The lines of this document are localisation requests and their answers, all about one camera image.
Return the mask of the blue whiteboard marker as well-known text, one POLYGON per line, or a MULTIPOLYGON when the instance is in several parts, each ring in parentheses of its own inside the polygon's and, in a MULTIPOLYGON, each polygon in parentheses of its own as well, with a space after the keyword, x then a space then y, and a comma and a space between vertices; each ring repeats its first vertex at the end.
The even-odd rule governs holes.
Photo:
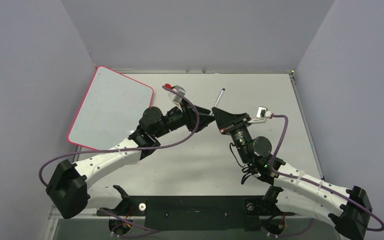
POLYGON ((226 91, 226 89, 222 88, 221 91, 219 92, 219 94, 216 98, 216 101, 214 102, 214 105, 213 105, 215 108, 220 104, 220 101, 221 101, 225 91, 226 91))

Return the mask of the pink-framed whiteboard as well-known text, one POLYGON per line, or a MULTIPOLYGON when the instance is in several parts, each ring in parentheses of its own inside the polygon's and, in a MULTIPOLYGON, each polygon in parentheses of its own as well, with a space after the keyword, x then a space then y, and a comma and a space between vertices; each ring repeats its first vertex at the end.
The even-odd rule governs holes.
POLYGON ((67 134, 74 145, 106 150, 135 130, 154 89, 106 66, 98 66, 67 134))

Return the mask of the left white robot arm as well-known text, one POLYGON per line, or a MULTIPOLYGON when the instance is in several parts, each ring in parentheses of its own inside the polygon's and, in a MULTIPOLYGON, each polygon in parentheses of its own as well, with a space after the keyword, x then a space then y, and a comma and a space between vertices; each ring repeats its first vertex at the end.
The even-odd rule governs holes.
POLYGON ((209 109, 184 100, 166 114, 151 106, 143 112, 136 130, 118 145, 86 160, 61 161, 51 176, 46 193, 64 219, 71 219, 91 208, 111 209, 116 215, 123 215, 129 210, 129 196, 120 186, 104 187, 101 191, 93 191, 92 186, 115 170, 161 149, 160 137, 181 127, 197 133, 214 120, 209 109))

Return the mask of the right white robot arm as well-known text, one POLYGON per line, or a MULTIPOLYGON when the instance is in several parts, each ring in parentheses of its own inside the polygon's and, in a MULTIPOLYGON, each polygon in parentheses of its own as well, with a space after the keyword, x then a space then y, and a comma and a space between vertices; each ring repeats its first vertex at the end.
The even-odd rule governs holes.
POLYGON ((349 240, 362 240, 369 231, 373 208, 366 191, 358 186, 346 188, 317 179, 277 157, 288 128, 288 117, 260 107, 255 119, 247 113, 229 113, 217 107, 212 114, 219 132, 229 135, 244 164, 241 183, 250 177, 270 185, 262 199, 263 209, 305 215, 330 224, 349 240), (268 119, 284 119, 276 147, 263 136, 253 138, 249 127, 268 119))

